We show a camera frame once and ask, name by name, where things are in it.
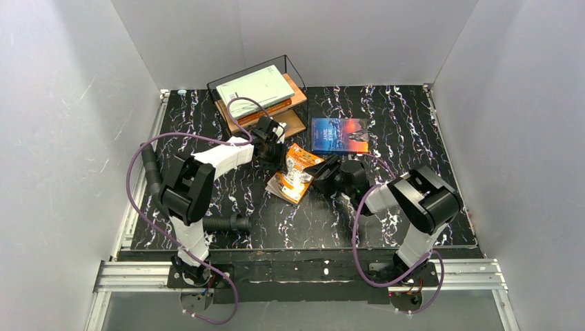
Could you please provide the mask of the orange green treehouse book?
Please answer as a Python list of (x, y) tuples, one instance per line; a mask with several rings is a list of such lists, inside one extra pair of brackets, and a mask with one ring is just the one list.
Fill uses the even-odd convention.
[[(275, 105), (272, 105), (268, 108), (266, 108), (266, 111), (268, 112), (268, 114), (270, 116), (275, 116), (277, 114), (280, 114), (281, 112), (289, 109), (292, 106), (292, 99), (287, 99), (285, 101), (282, 101), (280, 103), (276, 103)], [(244, 128), (248, 128), (250, 126), (255, 125), (260, 117), (264, 117), (266, 114), (259, 110), (257, 112), (254, 112), (252, 114), (249, 114), (245, 117), (242, 117), (240, 119), (237, 120), (238, 124), (241, 125)]]

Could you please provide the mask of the orange small treehouse book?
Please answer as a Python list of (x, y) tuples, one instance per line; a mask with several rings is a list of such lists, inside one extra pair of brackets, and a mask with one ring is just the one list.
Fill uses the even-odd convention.
[(313, 176), (305, 169), (323, 163), (324, 159), (294, 143), (286, 153), (285, 170), (276, 172), (265, 190), (284, 201), (299, 204), (309, 189)]

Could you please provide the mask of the blue Jane Eyre book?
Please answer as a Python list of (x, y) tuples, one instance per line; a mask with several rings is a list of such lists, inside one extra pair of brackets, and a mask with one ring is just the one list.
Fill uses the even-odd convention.
[(369, 152), (369, 121), (359, 118), (312, 118), (311, 150), (315, 154)]

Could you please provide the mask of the pale green file folder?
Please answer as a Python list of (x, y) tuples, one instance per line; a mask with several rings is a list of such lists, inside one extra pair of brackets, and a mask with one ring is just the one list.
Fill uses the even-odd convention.
[(295, 91), (275, 65), (265, 66), (220, 84), (217, 91), (225, 104), (237, 97), (246, 97), (253, 99), (265, 109), (295, 95)]

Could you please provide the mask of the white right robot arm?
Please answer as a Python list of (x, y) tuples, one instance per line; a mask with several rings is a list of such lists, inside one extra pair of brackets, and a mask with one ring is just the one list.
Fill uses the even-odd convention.
[(404, 212), (410, 225), (390, 267), (382, 273), (388, 280), (419, 270), (438, 236), (464, 207), (458, 191), (425, 165), (379, 187), (369, 180), (361, 161), (344, 161), (338, 156), (310, 166), (306, 173), (313, 177), (312, 185), (318, 191), (346, 195), (359, 216), (394, 207)]

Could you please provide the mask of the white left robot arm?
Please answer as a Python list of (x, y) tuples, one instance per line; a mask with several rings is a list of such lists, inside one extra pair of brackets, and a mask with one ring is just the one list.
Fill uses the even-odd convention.
[(198, 282), (202, 262), (208, 258), (204, 221), (215, 180), (250, 162), (277, 172), (285, 168), (286, 123), (261, 117), (250, 130), (250, 138), (231, 137), (205, 152), (189, 157), (174, 156), (166, 175), (157, 178), (151, 193), (162, 212), (170, 217), (178, 242), (183, 246), (172, 264)]

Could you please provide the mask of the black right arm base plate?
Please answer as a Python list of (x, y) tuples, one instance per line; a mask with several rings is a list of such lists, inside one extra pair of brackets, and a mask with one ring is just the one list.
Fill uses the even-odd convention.
[(405, 299), (407, 303), (418, 305), (422, 302), (423, 290), (433, 291), (442, 285), (442, 274), (436, 263), (428, 259), (417, 265), (406, 274), (408, 267), (395, 266), (393, 263), (369, 263), (365, 275), (376, 283), (377, 288), (382, 284), (390, 285), (397, 290), (390, 291), (391, 299)]

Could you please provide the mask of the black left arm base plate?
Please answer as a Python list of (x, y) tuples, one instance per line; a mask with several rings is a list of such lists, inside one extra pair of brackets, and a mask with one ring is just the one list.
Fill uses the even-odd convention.
[(193, 281), (183, 270), (170, 266), (166, 287), (170, 289), (204, 290), (205, 288), (230, 288), (229, 283), (217, 272), (205, 269), (197, 281)]

